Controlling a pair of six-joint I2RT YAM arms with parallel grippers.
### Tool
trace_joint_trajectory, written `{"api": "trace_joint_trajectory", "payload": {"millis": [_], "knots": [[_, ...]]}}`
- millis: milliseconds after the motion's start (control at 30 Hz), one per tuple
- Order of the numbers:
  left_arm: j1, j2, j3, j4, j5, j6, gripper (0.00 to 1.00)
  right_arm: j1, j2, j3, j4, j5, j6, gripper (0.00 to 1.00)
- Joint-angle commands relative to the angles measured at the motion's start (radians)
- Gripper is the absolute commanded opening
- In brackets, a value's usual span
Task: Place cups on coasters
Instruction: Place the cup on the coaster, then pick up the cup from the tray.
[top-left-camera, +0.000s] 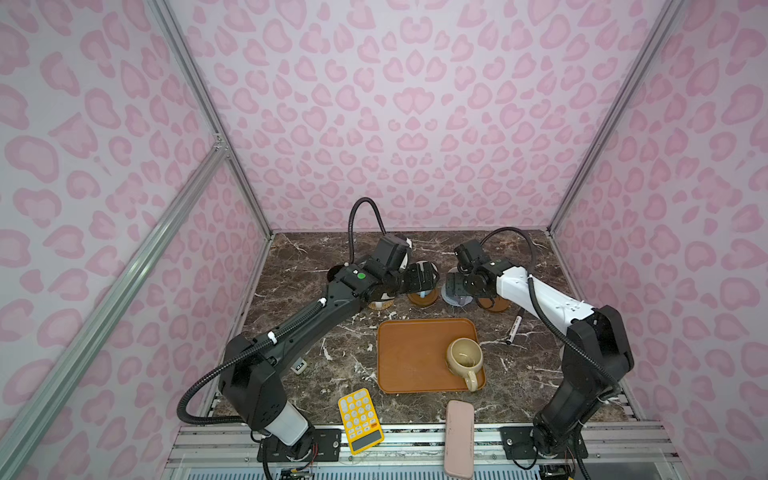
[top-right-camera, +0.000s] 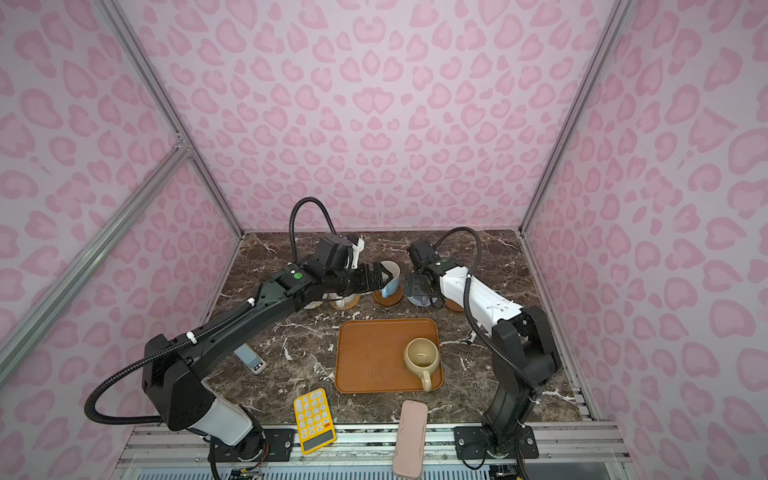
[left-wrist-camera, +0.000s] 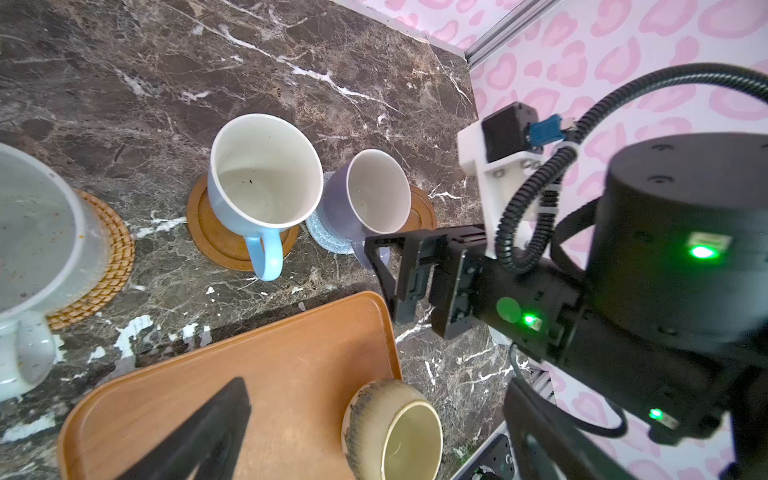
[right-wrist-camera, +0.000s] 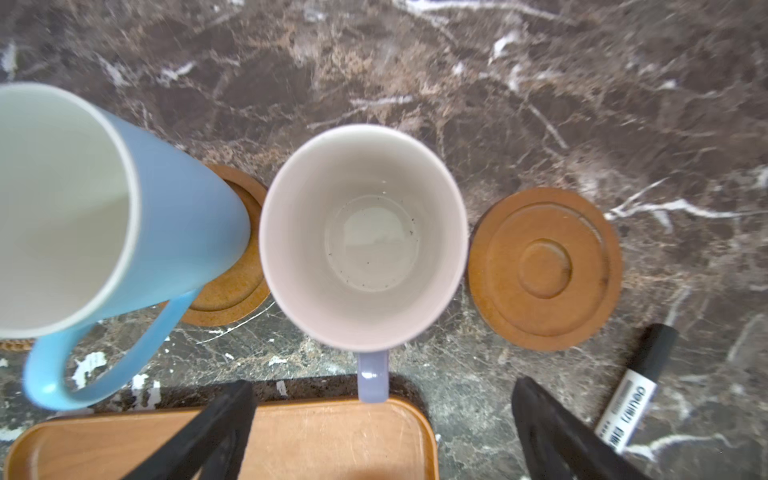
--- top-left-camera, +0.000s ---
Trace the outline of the purple mug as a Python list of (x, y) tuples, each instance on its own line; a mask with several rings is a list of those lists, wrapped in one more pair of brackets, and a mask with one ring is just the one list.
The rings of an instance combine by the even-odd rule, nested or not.
[(445, 277), (443, 284), (446, 285), (447, 291), (450, 295), (455, 296), (468, 296), (463, 289), (464, 275), (458, 271), (457, 268), (452, 268)]

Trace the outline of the brown wooden saucer coaster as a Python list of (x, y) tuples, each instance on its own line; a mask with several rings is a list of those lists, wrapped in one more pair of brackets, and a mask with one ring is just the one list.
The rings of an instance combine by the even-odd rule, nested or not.
[(488, 312), (501, 313), (510, 307), (511, 302), (501, 297), (495, 297), (493, 299), (479, 299), (478, 304)]

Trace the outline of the black mug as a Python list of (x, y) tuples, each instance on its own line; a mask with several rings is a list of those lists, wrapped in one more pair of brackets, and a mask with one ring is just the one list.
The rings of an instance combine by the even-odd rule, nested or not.
[(343, 273), (347, 266), (345, 264), (338, 264), (331, 267), (326, 275), (328, 282), (333, 282), (340, 273)]

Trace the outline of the light blue woven coaster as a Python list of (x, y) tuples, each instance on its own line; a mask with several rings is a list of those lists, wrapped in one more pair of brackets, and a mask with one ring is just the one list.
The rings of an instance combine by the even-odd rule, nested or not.
[(463, 308), (473, 302), (473, 298), (471, 296), (450, 295), (445, 284), (441, 286), (440, 295), (445, 303), (456, 308)]

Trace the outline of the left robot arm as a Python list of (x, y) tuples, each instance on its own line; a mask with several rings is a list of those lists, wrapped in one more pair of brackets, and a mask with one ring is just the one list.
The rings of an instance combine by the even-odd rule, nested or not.
[(267, 432), (301, 458), (311, 449), (314, 426), (288, 400), (281, 375), (317, 341), (382, 298), (428, 292), (439, 281), (431, 262), (410, 264), (402, 272), (382, 276), (370, 266), (348, 264), (335, 274), (320, 298), (284, 323), (252, 339), (238, 335), (229, 341), (224, 360), (230, 366), (219, 376), (218, 389), (237, 412), (237, 422)]

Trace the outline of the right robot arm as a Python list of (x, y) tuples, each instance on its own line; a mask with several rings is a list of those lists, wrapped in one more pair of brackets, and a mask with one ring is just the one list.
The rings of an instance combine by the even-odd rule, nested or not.
[(621, 379), (634, 368), (634, 358), (620, 313), (611, 306), (594, 307), (535, 278), (521, 266), (501, 268), (489, 262), (475, 271), (450, 272), (444, 297), (458, 300), (507, 300), (539, 319), (563, 344), (562, 382), (534, 416), (533, 451), (553, 458), (580, 436), (581, 427), (602, 405), (622, 393)]

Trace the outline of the dark wooden saucer coaster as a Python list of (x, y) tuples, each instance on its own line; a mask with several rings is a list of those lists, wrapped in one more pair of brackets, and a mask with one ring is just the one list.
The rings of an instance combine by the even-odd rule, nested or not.
[(410, 293), (410, 294), (407, 295), (407, 298), (408, 298), (408, 300), (413, 305), (415, 305), (415, 306), (417, 306), (419, 308), (429, 307), (429, 306), (433, 305), (438, 300), (438, 298), (439, 298), (439, 293), (438, 293), (438, 295), (435, 298), (433, 298), (432, 300), (427, 299), (426, 301), (424, 301), (424, 300), (418, 298), (416, 296), (416, 294), (417, 293)]

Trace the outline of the beige glazed mug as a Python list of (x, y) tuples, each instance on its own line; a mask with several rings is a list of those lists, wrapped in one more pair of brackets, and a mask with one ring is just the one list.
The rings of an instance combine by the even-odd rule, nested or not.
[(479, 372), (484, 356), (480, 345), (470, 338), (454, 340), (446, 350), (446, 362), (451, 372), (461, 378), (470, 392), (479, 389)]

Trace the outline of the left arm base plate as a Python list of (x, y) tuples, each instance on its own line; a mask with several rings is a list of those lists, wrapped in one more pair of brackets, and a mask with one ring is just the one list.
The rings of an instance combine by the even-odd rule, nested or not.
[(336, 462), (339, 459), (342, 444), (341, 431), (335, 428), (315, 428), (308, 430), (293, 445), (284, 444), (276, 436), (260, 440), (257, 460), (267, 463)]

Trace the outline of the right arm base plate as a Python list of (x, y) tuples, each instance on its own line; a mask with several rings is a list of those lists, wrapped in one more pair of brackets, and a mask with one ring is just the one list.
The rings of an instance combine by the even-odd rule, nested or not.
[(507, 426), (499, 429), (501, 443), (508, 460), (564, 460), (576, 455), (582, 460), (589, 457), (581, 431), (552, 437), (534, 426)]

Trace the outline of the white speckled mug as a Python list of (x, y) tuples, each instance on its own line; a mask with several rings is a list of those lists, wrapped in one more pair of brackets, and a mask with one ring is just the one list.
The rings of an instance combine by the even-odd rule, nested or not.
[(384, 295), (381, 299), (368, 304), (368, 308), (374, 311), (386, 310), (394, 305), (395, 298)]

